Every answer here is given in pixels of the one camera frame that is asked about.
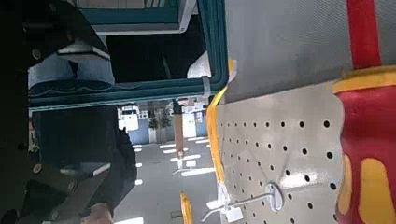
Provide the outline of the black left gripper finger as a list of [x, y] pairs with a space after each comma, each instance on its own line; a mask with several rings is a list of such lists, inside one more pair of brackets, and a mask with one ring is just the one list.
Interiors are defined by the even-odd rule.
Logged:
[[34, 66], [50, 55], [73, 63], [109, 61], [105, 44], [82, 12], [64, 0], [24, 0], [26, 65]]
[[27, 181], [17, 224], [79, 224], [110, 163], [85, 162], [62, 169], [36, 165]]

